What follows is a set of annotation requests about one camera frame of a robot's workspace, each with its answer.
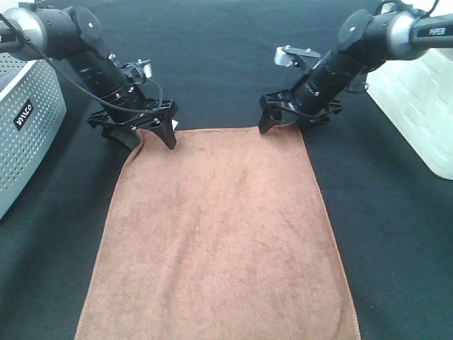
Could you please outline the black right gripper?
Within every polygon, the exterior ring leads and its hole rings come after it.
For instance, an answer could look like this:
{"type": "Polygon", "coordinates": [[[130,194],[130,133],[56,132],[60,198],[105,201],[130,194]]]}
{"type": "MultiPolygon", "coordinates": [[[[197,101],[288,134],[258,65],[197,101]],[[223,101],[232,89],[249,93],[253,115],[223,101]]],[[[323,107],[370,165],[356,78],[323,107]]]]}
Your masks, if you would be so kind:
{"type": "Polygon", "coordinates": [[[329,123],[330,114],[337,115],[343,110],[339,100],[325,101],[312,95],[294,95],[290,90],[265,94],[260,98],[262,116],[258,124],[260,134],[267,133],[275,126],[296,123],[301,131],[307,131],[329,123]]]}

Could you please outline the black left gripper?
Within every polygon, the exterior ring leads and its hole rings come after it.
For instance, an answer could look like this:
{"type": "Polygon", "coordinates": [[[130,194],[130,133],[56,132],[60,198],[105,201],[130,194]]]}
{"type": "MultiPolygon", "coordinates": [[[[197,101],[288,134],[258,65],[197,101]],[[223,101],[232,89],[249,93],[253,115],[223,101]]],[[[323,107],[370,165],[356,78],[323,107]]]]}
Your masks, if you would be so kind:
{"type": "Polygon", "coordinates": [[[174,149],[177,143],[173,128],[173,117],[177,112],[176,102],[164,100],[160,108],[158,104],[157,100],[147,99],[147,111],[144,113],[127,112],[124,108],[108,108],[91,114],[88,124],[93,128],[101,126],[104,138],[128,150],[133,150],[142,143],[135,132],[138,129],[152,131],[169,149],[174,149]]]}

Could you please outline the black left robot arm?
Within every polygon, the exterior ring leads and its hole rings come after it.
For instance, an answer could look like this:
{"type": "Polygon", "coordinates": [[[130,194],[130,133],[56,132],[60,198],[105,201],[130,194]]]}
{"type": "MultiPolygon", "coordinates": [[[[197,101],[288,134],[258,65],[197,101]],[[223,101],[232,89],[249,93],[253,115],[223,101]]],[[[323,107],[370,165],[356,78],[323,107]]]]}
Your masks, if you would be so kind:
{"type": "Polygon", "coordinates": [[[149,98],[141,85],[151,80],[151,60],[119,64],[107,46],[98,18],[87,8],[55,9],[42,1],[21,2],[1,14],[1,51],[23,61],[65,60],[84,83],[77,89],[101,105],[88,124],[128,149],[139,144],[138,130],[176,146],[175,101],[149,98]]]}

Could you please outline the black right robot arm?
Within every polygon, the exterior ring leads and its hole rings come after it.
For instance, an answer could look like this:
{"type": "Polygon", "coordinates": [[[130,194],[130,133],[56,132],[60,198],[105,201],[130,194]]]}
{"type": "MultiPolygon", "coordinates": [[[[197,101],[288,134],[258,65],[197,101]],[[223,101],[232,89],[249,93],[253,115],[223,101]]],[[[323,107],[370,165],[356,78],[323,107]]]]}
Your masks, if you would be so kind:
{"type": "Polygon", "coordinates": [[[305,69],[290,89],[265,94],[258,128],[265,134],[278,125],[296,123],[300,130],[323,125],[343,107],[336,96],[359,74],[367,74],[389,60],[416,60],[431,48],[452,47],[452,15],[418,15],[405,5],[372,15],[354,12],[340,27],[335,45],[325,54],[289,45],[277,47],[274,63],[305,69]],[[309,59],[316,61],[306,69],[309,59]]]}

